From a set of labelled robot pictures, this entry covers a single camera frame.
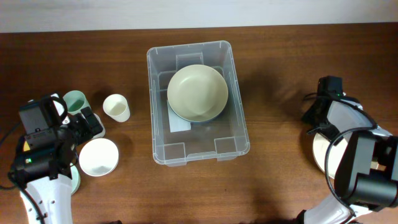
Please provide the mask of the green cup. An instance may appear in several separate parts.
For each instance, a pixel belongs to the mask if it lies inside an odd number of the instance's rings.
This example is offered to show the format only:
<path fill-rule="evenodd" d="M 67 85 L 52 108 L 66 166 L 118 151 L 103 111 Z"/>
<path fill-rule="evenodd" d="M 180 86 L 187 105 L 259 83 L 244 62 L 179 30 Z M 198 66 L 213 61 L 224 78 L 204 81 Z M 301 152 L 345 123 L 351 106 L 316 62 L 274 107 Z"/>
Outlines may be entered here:
<path fill-rule="evenodd" d="M 88 100 L 83 92 L 79 90 L 72 90 L 63 96 L 66 102 L 68 113 L 75 115 L 80 113 L 83 108 L 90 107 Z"/>

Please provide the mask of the grey cup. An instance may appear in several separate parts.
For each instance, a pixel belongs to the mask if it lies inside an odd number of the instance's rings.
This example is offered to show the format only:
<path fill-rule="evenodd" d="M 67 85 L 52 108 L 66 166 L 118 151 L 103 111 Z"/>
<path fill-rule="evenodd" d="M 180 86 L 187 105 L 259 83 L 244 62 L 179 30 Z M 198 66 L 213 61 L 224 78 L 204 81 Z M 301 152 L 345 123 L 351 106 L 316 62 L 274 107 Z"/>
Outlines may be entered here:
<path fill-rule="evenodd" d="M 96 117 L 98 124 L 95 126 L 93 139 L 103 138 L 106 133 L 105 127 L 100 117 L 97 114 L 94 114 L 94 116 Z"/>

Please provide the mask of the cream cup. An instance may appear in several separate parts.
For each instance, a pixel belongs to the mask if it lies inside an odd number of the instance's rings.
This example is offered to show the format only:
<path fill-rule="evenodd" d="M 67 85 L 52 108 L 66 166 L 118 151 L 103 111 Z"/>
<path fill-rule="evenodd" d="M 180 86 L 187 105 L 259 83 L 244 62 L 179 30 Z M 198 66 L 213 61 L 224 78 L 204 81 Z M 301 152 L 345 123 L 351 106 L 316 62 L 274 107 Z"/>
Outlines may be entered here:
<path fill-rule="evenodd" d="M 127 99 L 120 94 L 109 95 L 103 102 L 103 110 L 119 123 L 126 122 L 131 115 Z"/>

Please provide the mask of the beige bowl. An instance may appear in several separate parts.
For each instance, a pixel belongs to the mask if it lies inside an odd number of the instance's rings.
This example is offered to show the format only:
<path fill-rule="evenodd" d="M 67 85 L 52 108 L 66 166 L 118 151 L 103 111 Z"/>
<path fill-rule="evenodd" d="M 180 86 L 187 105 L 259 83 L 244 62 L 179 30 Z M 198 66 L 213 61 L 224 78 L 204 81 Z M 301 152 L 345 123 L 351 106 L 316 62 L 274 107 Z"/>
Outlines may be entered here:
<path fill-rule="evenodd" d="M 206 65 L 181 68 L 167 88 L 167 99 L 173 110 L 223 110 L 228 97 L 228 86 L 221 73 Z"/>

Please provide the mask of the clear plastic storage container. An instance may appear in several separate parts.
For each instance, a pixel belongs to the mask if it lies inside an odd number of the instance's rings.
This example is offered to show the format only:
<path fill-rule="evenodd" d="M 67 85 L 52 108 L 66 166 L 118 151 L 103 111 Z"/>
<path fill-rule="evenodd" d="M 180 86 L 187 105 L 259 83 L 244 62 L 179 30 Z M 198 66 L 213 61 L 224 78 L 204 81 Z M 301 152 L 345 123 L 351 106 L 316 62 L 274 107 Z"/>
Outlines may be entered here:
<path fill-rule="evenodd" d="M 191 122 L 191 130 L 171 133 L 167 111 L 167 87 L 183 67 L 202 64 L 221 73 L 229 91 L 224 112 L 203 123 Z M 147 52 L 152 154 L 156 163 L 184 166 L 190 161 L 226 161 L 250 150 L 239 83 L 231 44 L 225 40 L 153 47 Z"/>

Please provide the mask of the cream bowl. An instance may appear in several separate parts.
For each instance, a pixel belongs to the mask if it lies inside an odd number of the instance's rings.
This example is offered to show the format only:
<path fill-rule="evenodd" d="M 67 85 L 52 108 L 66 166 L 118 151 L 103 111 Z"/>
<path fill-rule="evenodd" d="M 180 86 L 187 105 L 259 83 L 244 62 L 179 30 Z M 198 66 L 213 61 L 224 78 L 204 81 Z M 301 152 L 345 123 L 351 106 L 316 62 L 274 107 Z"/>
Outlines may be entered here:
<path fill-rule="evenodd" d="M 345 153 L 350 138 L 351 134 L 346 134 L 343 139 L 337 143 L 337 145 L 333 145 L 331 148 L 328 159 L 328 175 L 332 179 L 335 178 L 336 171 L 340 164 L 341 158 Z M 316 133 L 313 139 L 312 152 L 315 162 L 317 163 L 317 166 L 322 170 L 322 172 L 325 171 L 325 155 L 329 144 L 330 141 L 326 137 L 324 137 L 320 133 Z"/>

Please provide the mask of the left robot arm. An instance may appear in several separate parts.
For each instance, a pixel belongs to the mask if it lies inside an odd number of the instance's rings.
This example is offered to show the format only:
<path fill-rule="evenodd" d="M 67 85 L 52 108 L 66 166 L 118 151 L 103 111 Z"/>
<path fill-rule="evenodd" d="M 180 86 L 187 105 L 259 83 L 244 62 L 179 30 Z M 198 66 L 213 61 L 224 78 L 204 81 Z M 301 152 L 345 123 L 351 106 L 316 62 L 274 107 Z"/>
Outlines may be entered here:
<path fill-rule="evenodd" d="M 29 223 L 72 223 L 72 166 L 77 146 L 103 133 L 89 107 L 71 115 L 53 93 L 20 107 L 25 134 L 7 176 L 19 189 Z"/>

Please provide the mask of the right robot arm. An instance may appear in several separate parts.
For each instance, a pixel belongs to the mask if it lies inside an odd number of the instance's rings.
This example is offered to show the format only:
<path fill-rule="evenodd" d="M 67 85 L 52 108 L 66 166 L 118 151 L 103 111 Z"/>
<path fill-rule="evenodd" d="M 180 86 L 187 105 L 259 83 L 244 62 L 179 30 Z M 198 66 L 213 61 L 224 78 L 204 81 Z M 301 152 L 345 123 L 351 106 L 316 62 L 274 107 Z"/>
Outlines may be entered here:
<path fill-rule="evenodd" d="M 313 156 L 329 196 L 302 210 L 297 223 L 350 223 L 361 215 L 397 207 L 397 136 L 382 129 L 359 100 L 346 96 L 340 77 L 326 76 L 302 121 L 312 125 Z"/>

